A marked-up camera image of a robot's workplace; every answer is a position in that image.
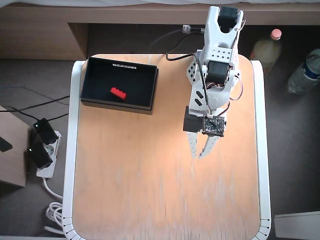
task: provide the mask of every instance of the water bottle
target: water bottle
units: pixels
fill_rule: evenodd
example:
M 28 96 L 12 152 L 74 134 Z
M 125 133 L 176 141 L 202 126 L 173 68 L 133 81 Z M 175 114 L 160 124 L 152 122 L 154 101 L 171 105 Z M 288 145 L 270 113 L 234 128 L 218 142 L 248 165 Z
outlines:
M 261 62 L 263 73 L 266 75 L 275 64 L 281 53 L 281 31 L 273 29 L 269 36 L 266 36 L 254 44 L 250 54 L 250 60 Z
M 288 90 L 293 94 L 303 94 L 318 82 L 320 82 L 320 49 L 315 49 L 289 78 Z

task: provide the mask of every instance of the pink bottle cap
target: pink bottle cap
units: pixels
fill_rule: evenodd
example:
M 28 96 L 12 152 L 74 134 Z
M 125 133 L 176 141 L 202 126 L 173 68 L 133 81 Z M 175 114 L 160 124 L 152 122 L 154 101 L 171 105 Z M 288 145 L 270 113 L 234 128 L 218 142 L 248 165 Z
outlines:
M 279 40 L 281 38 L 281 31 L 279 29 L 273 29 L 270 36 L 273 40 Z

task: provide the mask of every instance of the gray carpet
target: gray carpet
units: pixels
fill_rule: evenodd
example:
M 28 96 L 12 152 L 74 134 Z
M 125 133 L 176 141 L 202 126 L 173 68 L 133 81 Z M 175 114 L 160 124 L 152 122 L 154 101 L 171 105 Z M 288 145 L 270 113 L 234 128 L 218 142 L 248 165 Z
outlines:
M 91 24 L 88 56 L 97 53 L 146 53 L 155 38 L 177 29 L 174 25 Z M 320 44 L 319 26 L 279 26 L 282 54 L 265 79 L 266 123 L 271 193 L 271 213 L 288 214 L 320 210 L 320 87 L 304 96 L 287 93 L 287 80 L 304 57 Z M 253 44 L 272 26 L 245 26 L 240 35 L 239 53 L 248 57 Z M 176 35 L 159 42 L 151 50 L 162 53 L 180 39 Z M 177 53 L 194 52 L 203 47 L 203 38 L 188 38 Z M 0 85 L 28 86 L 53 98 L 66 96 L 70 89 L 73 61 L 0 60 Z M 46 101 L 23 89 L 0 89 L 0 105 L 22 108 Z M 37 118 L 51 118 L 68 111 L 59 103 L 30 109 Z M 34 120 L 16 114 L 27 124 Z M 57 165 L 50 187 L 62 194 L 68 117 L 52 121 L 62 134 Z M 0 235 L 54 236 L 45 232 L 49 224 L 45 208 L 53 199 L 36 177 L 36 166 L 29 162 L 25 188 L 0 183 Z M 274 227 L 270 240 L 275 237 Z

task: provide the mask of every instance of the electrical outlet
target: electrical outlet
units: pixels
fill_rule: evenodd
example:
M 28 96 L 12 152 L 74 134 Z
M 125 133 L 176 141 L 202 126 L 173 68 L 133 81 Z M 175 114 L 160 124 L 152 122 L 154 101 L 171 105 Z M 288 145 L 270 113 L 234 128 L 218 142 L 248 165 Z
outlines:
M 51 158 L 52 163 L 50 164 L 50 166 L 46 168 L 43 168 L 43 169 L 38 168 L 36 170 L 36 175 L 38 177 L 51 179 L 54 175 L 56 161 L 57 161 L 57 153 L 58 153 L 60 140 L 61 140 L 60 132 L 58 131 L 54 131 L 54 132 L 58 136 L 58 139 L 52 144 L 49 144 L 49 145 L 43 144 L 43 147 L 46 150 L 46 152 L 49 154 L 49 157 Z

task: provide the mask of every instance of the white table edge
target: white table edge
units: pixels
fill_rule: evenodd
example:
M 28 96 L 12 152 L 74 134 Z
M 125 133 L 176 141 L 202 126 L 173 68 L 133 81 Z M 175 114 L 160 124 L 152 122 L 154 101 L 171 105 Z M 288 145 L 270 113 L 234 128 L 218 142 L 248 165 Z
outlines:
M 77 234 L 73 222 L 73 201 L 76 170 L 78 117 L 81 89 L 81 71 L 85 61 L 76 61 L 71 73 L 70 103 L 66 144 L 64 188 L 62 202 L 62 229 L 68 240 L 84 240 Z M 264 74 L 259 61 L 251 61 L 254 78 L 254 104 L 258 167 L 260 226 L 252 240 L 266 240 L 271 229 L 271 206 L 267 148 Z

